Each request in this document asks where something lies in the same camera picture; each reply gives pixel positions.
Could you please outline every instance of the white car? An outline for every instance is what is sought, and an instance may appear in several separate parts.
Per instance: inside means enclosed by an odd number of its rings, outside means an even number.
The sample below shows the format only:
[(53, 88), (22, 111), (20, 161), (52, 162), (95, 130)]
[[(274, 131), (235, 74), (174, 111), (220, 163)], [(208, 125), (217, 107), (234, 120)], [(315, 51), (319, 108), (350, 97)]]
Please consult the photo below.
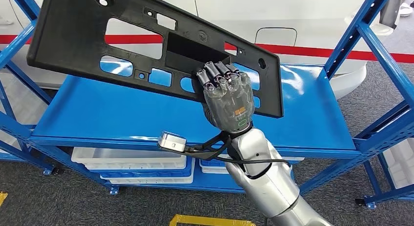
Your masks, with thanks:
[[(43, 0), (35, 0), (41, 5)], [(284, 63), (324, 64), (364, 0), (164, 0), (252, 43), (266, 44)], [(3, 49), (29, 23), (14, 0), (0, 0), (0, 48)], [(371, 25), (382, 39), (393, 32)], [(106, 30), (110, 45), (154, 58), (161, 56), (157, 34), (111, 19)], [(65, 75), (26, 64), (26, 44), (13, 61), (39, 86), (59, 88)], [(228, 51), (234, 51), (231, 45)], [(360, 41), (354, 50), (369, 51)], [(366, 76), (365, 60), (345, 60), (331, 86), (337, 98), (357, 88)]]

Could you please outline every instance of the silver robotic arm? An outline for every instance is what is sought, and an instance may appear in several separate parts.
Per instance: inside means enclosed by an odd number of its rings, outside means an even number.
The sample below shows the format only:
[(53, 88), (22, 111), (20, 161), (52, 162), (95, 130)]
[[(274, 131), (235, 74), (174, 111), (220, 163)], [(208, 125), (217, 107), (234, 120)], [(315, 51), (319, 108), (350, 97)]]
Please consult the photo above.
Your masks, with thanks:
[[(232, 178), (275, 225), (330, 226), (300, 196), (288, 162), (263, 132), (252, 126), (254, 102), (248, 75), (221, 62), (206, 63), (196, 75), (208, 105), (206, 117), (222, 133), (202, 146), (190, 147), (185, 138), (163, 132), (158, 145), (193, 157), (225, 161)], [(211, 148), (211, 141), (218, 140), (225, 143), (222, 148)], [(232, 159), (217, 157), (225, 148)]]

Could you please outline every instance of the yellow floor marking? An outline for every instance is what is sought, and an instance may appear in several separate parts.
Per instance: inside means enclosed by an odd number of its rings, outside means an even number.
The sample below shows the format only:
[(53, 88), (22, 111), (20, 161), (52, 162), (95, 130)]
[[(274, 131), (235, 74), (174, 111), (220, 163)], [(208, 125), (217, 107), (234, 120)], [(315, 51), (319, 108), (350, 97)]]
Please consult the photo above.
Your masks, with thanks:
[(176, 226), (177, 223), (206, 226), (256, 226), (251, 221), (246, 220), (229, 220), (192, 215), (175, 215), (171, 222), (169, 222), (169, 226)]
[(7, 198), (7, 195), (7, 193), (0, 192), (0, 205), (3, 204), (3, 201)]

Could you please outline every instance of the black plastic panel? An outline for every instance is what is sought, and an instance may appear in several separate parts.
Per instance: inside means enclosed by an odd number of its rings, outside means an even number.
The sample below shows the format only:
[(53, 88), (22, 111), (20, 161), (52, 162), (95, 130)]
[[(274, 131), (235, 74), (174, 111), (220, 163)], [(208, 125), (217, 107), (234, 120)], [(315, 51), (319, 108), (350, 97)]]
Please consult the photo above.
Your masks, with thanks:
[[(253, 93), (260, 98), (261, 106), (255, 113), (283, 116), (280, 64), (276, 55), (162, 0), (105, 0), (106, 6), (98, 1), (44, 0), (28, 52), (28, 64), (205, 102), (202, 92), (184, 91), (181, 79), (195, 79), (192, 72), (208, 61), (236, 62), (259, 73), (260, 89)], [(175, 30), (158, 25), (157, 14), (176, 20)], [(106, 44), (105, 31), (110, 18), (162, 35), (162, 57), (157, 60)], [(237, 47), (236, 56), (224, 51), (225, 42)], [(130, 61), (134, 67), (132, 76), (102, 71), (100, 60), (104, 55)], [(152, 68), (170, 72), (171, 86), (150, 83)]]

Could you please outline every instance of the red stripe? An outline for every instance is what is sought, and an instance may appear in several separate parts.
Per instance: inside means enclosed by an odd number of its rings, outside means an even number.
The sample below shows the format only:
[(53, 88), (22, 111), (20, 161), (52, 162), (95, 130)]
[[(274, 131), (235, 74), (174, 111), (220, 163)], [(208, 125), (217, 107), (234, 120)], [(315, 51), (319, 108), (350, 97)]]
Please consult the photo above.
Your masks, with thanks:
[(108, 44), (162, 44), (161, 35), (106, 35)]
[[(0, 35), (0, 44), (9, 44), (17, 35)], [(106, 35), (105, 42), (108, 44), (161, 44), (163, 37), (161, 35)], [(323, 57), (328, 58), (332, 49), (311, 48), (286, 46), (275, 44), (257, 44), (258, 46), (274, 53), (274, 54), (288, 54), (299, 56)], [(225, 43), (225, 49), (237, 50), (237, 48), (229, 43)], [(391, 53), (391, 56), (397, 62), (414, 63), (414, 54), (398, 54)], [(353, 50), (348, 55), (347, 59), (376, 61), (376, 57), (372, 52)]]
[[(0, 35), (0, 44), (10, 44), (17, 35)], [(32, 42), (32, 38), (26, 42), (26, 44), (30, 44)]]

